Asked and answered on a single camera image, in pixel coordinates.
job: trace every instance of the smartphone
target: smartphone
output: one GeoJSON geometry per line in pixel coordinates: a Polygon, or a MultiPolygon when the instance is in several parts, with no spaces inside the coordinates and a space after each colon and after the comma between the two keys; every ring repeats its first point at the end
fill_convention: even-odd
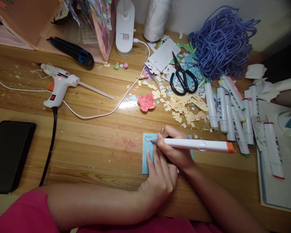
{"type": "Polygon", "coordinates": [[[35,129],[35,123],[0,122],[0,194],[17,189],[35,129]]]}

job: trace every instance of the hot glue gun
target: hot glue gun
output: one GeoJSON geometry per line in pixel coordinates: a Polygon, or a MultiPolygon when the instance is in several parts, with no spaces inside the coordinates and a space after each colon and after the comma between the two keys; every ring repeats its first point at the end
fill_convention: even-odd
{"type": "Polygon", "coordinates": [[[74,74],[70,74],[69,72],[62,70],[60,68],[57,68],[52,65],[47,64],[38,64],[43,71],[49,75],[52,76],[54,79],[53,84],[51,85],[53,88],[53,93],[49,97],[47,101],[44,101],[44,105],[46,107],[52,108],[52,107],[59,107],[62,104],[62,101],[64,100],[64,97],[66,95],[68,87],[76,87],[78,84],[81,84],[82,86],[87,87],[88,89],[91,89],[95,92],[98,92],[110,99],[113,99],[113,96],[108,95],[102,91],[97,90],[94,87],[91,87],[83,82],[80,81],[80,79],[75,76],[74,74]]]}

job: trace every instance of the blue yarn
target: blue yarn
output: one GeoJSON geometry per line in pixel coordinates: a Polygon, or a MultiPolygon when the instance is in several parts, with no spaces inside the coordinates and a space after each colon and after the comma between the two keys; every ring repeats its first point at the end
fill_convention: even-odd
{"type": "Polygon", "coordinates": [[[251,19],[243,23],[237,15],[238,10],[230,6],[219,7],[205,21],[201,30],[188,35],[188,40],[196,48],[198,68],[211,80],[223,74],[242,78],[243,68],[252,50],[249,39],[256,34],[254,25],[260,20],[251,19]],[[209,19],[221,8],[223,10],[209,19]]]}

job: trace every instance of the black cable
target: black cable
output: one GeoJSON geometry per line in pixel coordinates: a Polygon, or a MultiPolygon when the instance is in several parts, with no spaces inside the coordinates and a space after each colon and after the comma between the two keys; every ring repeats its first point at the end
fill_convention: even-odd
{"type": "Polygon", "coordinates": [[[45,166],[44,166],[44,171],[43,171],[43,174],[42,174],[42,178],[41,178],[39,187],[43,185],[46,173],[48,171],[49,162],[51,160],[51,155],[52,155],[52,152],[53,152],[53,146],[54,146],[54,141],[55,141],[56,124],[57,124],[57,107],[52,107],[52,110],[53,110],[53,114],[54,114],[52,140],[51,140],[51,145],[49,146],[48,158],[46,159],[46,163],[45,163],[45,166]]]}

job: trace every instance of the wood grain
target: wood grain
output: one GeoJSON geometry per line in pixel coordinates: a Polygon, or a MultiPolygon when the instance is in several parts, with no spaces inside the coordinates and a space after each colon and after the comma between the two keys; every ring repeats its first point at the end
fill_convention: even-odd
{"type": "MultiPolygon", "coordinates": [[[[136,29],[135,37],[144,40],[140,33],[142,26],[136,25],[136,29]]],[[[178,34],[168,34],[174,41],[186,42],[186,37],[179,40],[178,34]]],[[[82,82],[115,97],[111,100],[81,86],[69,88],[65,101],[72,109],[82,116],[95,116],[115,108],[127,91],[127,85],[131,85],[140,75],[147,55],[145,46],[137,43],[134,44],[131,56],[120,57],[114,44],[109,60],[111,66],[98,69],[96,65],[94,69],[88,70],[71,58],[0,46],[0,80],[13,88],[45,89],[52,80],[42,80],[30,70],[39,68],[35,63],[51,63],[80,77],[82,82]],[[129,68],[114,70],[113,66],[117,61],[127,62],[129,68]]],[[[250,80],[236,82],[242,93],[250,84],[250,80]]],[[[131,90],[136,96],[151,92],[144,85],[135,92],[131,90]]],[[[13,194],[22,194],[39,185],[53,126],[51,110],[43,109],[43,101],[48,97],[48,93],[11,91],[0,85],[0,122],[19,120],[37,124],[19,188],[13,194]]],[[[86,182],[136,190],[147,179],[146,175],[142,175],[142,133],[156,133],[165,124],[187,134],[196,134],[205,140],[226,140],[226,136],[219,132],[200,131],[204,127],[209,128],[209,123],[204,121],[195,123],[199,129],[180,127],[172,118],[171,112],[165,112],[162,104],[158,104],[154,111],[142,113],[136,102],[124,101],[113,114],[92,120],[77,118],[65,105],[59,108],[58,113],[55,146],[45,184],[86,182]]],[[[269,230],[291,232],[291,213],[260,205],[255,148],[250,148],[248,158],[240,155],[237,145],[235,149],[235,154],[195,151],[194,159],[269,230]]],[[[176,192],[158,213],[213,221],[183,175],[178,179],[176,192]]]]}

